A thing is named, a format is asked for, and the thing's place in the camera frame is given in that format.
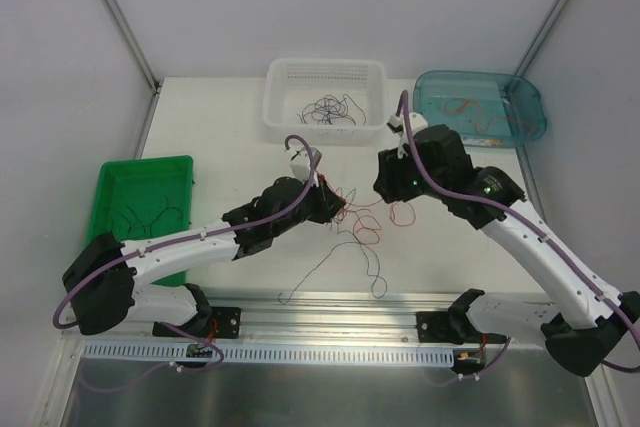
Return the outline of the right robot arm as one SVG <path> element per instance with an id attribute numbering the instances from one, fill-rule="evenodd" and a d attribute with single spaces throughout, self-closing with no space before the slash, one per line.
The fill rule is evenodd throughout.
<path id="1" fill-rule="evenodd" d="M 548 297 L 542 303 L 510 301 L 469 289 L 447 310 L 419 314 L 420 335 L 457 345 L 483 334 L 515 338 L 544 347 L 579 377 L 607 365 L 626 334 L 639 336 L 638 292 L 621 292 L 588 268 L 504 171 L 474 166 L 459 134 L 444 125 L 405 130 L 394 117 L 387 126 L 400 141 L 378 154 L 373 189 L 382 200 L 440 201 L 509 253 Z"/>

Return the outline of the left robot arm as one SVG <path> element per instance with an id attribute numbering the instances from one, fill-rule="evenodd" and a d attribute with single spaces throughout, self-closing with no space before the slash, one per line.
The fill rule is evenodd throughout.
<path id="1" fill-rule="evenodd" d="M 200 229 L 127 241 L 101 234 L 62 276 L 65 302 L 75 316 L 72 324 L 85 336 L 135 321 L 152 323 L 157 337 L 171 336 L 173 327 L 204 336 L 213 308 L 201 288 L 192 283 L 166 287 L 159 280 L 258 254 L 300 224 L 329 223 L 344 205 L 321 178 L 305 183 L 281 177 L 261 195 Z"/>

